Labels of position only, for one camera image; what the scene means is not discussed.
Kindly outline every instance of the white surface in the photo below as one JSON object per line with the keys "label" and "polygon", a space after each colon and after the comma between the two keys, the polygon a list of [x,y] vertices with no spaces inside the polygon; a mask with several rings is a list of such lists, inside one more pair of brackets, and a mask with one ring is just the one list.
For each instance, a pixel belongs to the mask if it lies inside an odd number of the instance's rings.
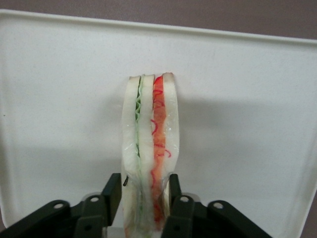
{"label": "white surface", "polygon": [[316,41],[2,10],[6,225],[100,191],[120,171],[128,77],[171,71],[183,192],[299,237],[317,183],[316,65]]}

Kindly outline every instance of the bolt hole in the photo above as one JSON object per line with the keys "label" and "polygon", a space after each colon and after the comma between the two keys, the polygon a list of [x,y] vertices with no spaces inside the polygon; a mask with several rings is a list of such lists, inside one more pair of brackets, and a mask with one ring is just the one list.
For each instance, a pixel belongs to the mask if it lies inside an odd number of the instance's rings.
{"label": "bolt hole", "polygon": [[188,202],[188,201],[189,201],[189,198],[184,196],[184,197],[181,197],[180,200],[181,200],[182,202]]}
{"label": "bolt hole", "polygon": [[222,208],[223,208],[223,205],[222,205],[220,202],[215,202],[215,203],[213,204],[213,206],[214,206],[215,208],[218,208],[218,209],[222,209]]}
{"label": "bolt hole", "polygon": [[91,202],[97,202],[97,201],[99,201],[99,198],[98,198],[98,197],[92,197],[92,198],[90,199],[90,201],[91,201]]}
{"label": "bolt hole", "polygon": [[63,207],[63,206],[64,206],[64,204],[58,203],[58,204],[55,204],[55,205],[54,205],[54,209],[59,209],[59,208],[61,208],[61,207]]}
{"label": "bolt hole", "polygon": [[85,226],[85,231],[90,231],[92,229],[92,225]]}
{"label": "bolt hole", "polygon": [[180,230],[180,226],[176,225],[174,226],[174,231],[179,231]]}

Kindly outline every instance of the white tray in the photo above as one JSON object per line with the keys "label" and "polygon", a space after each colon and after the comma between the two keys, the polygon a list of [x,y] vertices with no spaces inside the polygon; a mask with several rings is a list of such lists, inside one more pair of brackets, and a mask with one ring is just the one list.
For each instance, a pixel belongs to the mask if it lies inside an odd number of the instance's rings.
{"label": "white tray", "polygon": [[100,191],[120,171],[128,77],[171,71],[183,192],[299,237],[317,185],[316,65],[312,40],[1,10],[5,224]]}

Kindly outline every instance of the black clamp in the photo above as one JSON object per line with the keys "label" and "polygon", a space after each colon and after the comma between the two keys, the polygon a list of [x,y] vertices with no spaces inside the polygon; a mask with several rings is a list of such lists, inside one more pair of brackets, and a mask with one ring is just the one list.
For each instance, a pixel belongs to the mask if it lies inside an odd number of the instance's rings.
{"label": "black clamp", "polygon": [[[161,238],[272,238],[225,201],[205,207],[182,195],[178,175],[169,177],[171,214]],[[121,200],[121,176],[112,174],[101,194],[70,207],[55,200],[0,233],[0,238],[106,238]]]}

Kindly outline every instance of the layered specimen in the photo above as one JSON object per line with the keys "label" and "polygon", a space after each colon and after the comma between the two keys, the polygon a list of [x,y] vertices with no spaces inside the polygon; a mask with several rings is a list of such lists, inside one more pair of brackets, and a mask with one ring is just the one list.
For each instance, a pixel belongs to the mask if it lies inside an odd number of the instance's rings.
{"label": "layered specimen", "polygon": [[150,238],[168,215],[165,191],[179,153],[172,73],[130,77],[122,112],[122,201],[127,238]]}

